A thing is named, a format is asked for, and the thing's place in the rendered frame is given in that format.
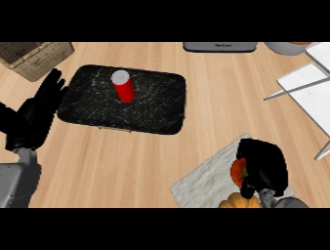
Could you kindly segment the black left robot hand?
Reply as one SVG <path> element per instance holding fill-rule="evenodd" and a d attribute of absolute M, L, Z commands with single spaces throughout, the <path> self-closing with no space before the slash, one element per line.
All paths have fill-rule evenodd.
<path fill-rule="evenodd" d="M 0 132 L 6 134 L 7 150 L 22 147 L 37 150 L 43 146 L 68 89 L 62 71 L 53 68 L 34 97 L 25 100 L 19 110 L 0 102 Z"/>

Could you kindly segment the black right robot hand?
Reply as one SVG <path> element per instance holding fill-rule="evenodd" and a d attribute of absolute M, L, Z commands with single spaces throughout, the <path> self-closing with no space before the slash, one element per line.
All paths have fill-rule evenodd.
<path fill-rule="evenodd" d="M 278 146 L 259 140 L 242 139 L 236 158 L 246 159 L 247 175 L 242 180 L 242 196 L 250 199 L 264 188 L 272 190 L 277 197 L 283 196 L 289 187 L 289 170 Z"/>

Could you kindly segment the red tomato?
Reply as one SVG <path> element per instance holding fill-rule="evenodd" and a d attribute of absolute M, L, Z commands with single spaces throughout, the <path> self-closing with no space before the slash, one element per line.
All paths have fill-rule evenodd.
<path fill-rule="evenodd" d="M 242 187 L 243 179 L 246 176 L 246 159 L 240 158 L 231 164 L 231 180 L 239 187 Z"/>

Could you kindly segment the pale grey placemat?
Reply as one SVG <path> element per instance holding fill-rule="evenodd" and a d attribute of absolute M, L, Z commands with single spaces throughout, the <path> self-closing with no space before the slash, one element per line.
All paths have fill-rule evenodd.
<path fill-rule="evenodd" d="M 240 188 L 231 180 L 231 164 L 237 160 L 237 148 L 242 139 L 252 139 L 243 134 L 228 146 L 199 165 L 191 173 L 171 186 L 171 193 L 181 208 L 218 208 L 219 203 Z"/>

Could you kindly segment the white tiered shelf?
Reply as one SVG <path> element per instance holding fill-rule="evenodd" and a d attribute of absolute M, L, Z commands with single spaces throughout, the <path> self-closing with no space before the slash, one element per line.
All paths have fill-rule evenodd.
<path fill-rule="evenodd" d="M 315 160 L 330 153 L 330 42 L 318 42 L 305 48 L 312 62 L 277 79 L 281 90 L 271 100 L 289 95 L 328 137 Z"/>

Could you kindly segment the orange pumpkin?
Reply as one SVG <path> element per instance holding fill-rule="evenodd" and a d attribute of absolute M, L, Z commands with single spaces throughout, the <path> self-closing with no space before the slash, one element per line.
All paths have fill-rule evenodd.
<path fill-rule="evenodd" d="M 230 197 L 219 203 L 221 208 L 261 208 L 261 202 L 256 196 L 246 199 L 239 192 L 234 192 Z"/>

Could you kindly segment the wicker basket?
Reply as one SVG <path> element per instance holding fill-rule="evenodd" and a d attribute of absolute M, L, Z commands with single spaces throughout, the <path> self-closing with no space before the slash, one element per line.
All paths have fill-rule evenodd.
<path fill-rule="evenodd" d="M 73 52 L 71 42 L 0 42 L 0 63 L 35 82 Z"/>

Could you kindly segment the black speckled cutting board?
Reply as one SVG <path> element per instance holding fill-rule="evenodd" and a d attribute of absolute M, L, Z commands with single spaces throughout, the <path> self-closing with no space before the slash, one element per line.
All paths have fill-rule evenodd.
<path fill-rule="evenodd" d="M 72 77 L 57 117 L 73 124 L 175 135 L 186 93 L 180 74 L 87 64 Z"/>

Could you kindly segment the red can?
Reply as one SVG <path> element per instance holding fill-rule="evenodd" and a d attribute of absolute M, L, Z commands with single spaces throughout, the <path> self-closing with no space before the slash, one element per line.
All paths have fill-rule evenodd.
<path fill-rule="evenodd" d="M 132 86 L 132 78 L 127 70 L 119 69 L 110 75 L 118 98 L 124 103 L 131 103 L 135 99 L 135 91 Z"/>

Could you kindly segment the pale grey round pot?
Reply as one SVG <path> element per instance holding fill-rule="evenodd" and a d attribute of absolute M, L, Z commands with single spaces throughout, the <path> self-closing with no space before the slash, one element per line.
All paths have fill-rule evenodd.
<path fill-rule="evenodd" d="M 312 42 L 267 42 L 265 45 L 277 54 L 296 56 L 305 52 Z"/>

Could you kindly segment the dark grey appliance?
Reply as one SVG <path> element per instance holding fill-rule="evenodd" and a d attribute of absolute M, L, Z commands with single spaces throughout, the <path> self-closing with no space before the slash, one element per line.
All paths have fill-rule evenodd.
<path fill-rule="evenodd" d="M 199 53 L 249 53 L 256 50 L 256 42 L 184 42 L 187 52 Z"/>

